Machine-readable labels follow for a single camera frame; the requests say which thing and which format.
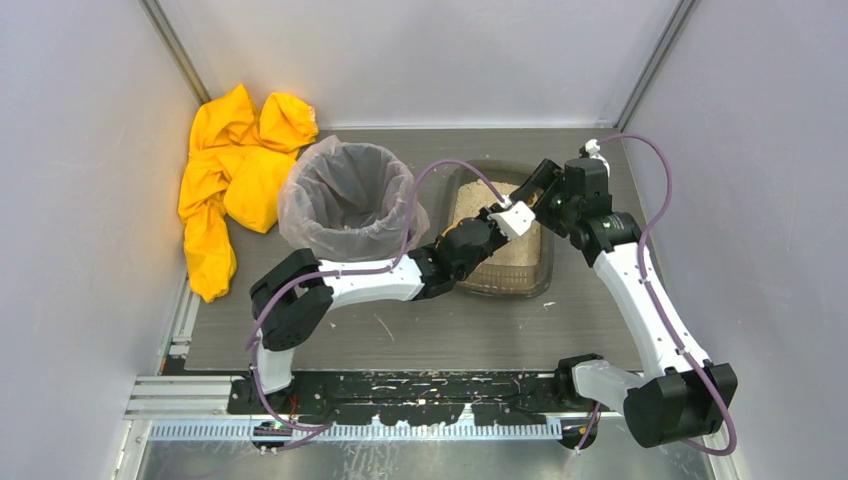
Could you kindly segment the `translucent trash bag liner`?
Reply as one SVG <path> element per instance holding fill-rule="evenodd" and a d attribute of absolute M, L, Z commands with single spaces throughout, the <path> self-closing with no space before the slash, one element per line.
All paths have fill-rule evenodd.
<path fill-rule="evenodd" d="M 278 194 L 278 228 L 293 248 L 331 261 L 394 257 L 415 247 L 429 215 L 411 202 L 415 176 L 390 150 L 335 136 L 307 148 Z"/>

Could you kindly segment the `dark translucent litter box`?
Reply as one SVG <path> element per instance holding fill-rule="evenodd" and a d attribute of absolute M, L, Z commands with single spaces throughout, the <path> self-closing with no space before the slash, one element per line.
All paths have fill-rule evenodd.
<path fill-rule="evenodd" d="M 506 196 L 531 175 L 535 167 L 513 161 L 478 159 L 469 162 Z M 472 217 L 495 201 L 485 183 L 471 171 L 459 167 L 447 180 L 442 195 L 438 230 Z M 535 297 L 544 293 L 552 280 L 553 234 L 533 223 L 519 239 L 498 249 L 455 288 L 467 293 L 495 297 Z"/>

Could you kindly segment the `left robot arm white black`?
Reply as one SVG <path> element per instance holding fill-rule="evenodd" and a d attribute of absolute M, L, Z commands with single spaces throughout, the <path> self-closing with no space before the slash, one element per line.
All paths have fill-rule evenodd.
<path fill-rule="evenodd" d="M 296 347 L 328 312 L 383 300 L 431 299 L 451 291 L 530 229 L 534 216 L 523 208 L 482 210 L 397 260 L 339 263 L 319 260 L 309 248 L 291 253 L 249 290 L 255 326 L 248 347 L 255 355 L 253 377 L 259 391 L 271 394 L 289 387 Z"/>

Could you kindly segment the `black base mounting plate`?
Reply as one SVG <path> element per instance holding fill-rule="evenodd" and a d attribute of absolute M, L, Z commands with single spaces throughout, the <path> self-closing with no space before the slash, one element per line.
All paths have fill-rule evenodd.
<path fill-rule="evenodd" d="M 477 426 L 534 425 L 594 407 L 549 371 L 297 371 L 266 401 L 307 425 L 451 425 L 465 412 Z"/>

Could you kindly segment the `aluminium rail frame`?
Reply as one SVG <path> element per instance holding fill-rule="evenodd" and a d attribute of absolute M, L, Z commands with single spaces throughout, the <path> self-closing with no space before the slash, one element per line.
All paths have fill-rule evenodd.
<path fill-rule="evenodd" d="M 180 313 L 164 366 L 141 377 L 126 416 L 152 440 L 246 441 L 276 452 L 300 441 L 561 439 L 586 421 L 574 413 L 534 425 L 307 425 L 267 413 L 250 379 L 246 292 Z M 427 302 L 382 301 L 331 312 L 294 356 L 297 371 L 549 371 L 558 360 L 597 352 L 638 370 L 634 342 L 612 295 L 597 281 L 553 284 L 535 298 L 452 292 Z"/>

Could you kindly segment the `yellow cloth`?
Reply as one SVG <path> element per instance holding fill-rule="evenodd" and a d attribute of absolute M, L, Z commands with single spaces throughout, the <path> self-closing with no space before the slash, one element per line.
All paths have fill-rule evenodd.
<path fill-rule="evenodd" d="M 268 233 L 282 184 L 318 134 L 314 108 L 289 93 L 272 93 L 256 106 L 238 85 L 198 109 L 177 213 L 189 286 L 202 300 L 227 295 L 237 270 L 227 222 Z"/>

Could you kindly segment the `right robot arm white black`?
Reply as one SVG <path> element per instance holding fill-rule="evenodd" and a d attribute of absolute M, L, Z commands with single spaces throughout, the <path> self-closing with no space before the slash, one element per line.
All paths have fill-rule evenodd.
<path fill-rule="evenodd" d="M 641 371 L 612 366 L 599 354 L 563 359 L 558 389 L 620 413 L 644 448 L 731 427 L 738 387 L 730 364 L 716 364 L 694 340 L 657 278 L 643 232 L 613 209 L 609 172 L 598 158 L 558 165 L 545 159 L 510 199 L 524 202 L 545 229 L 570 241 L 612 295 L 632 335 Z"/>

